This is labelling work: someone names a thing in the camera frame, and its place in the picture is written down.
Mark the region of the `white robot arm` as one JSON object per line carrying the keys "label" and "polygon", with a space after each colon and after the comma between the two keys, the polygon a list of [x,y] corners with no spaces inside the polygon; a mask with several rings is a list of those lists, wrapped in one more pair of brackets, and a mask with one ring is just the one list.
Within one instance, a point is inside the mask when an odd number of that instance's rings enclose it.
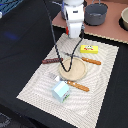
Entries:
{"label": "white robot arm", "polygon": [[80,35],[84,21],[83,2],[84,0],[63,0],[64,16],[70,38],[77,38]]}

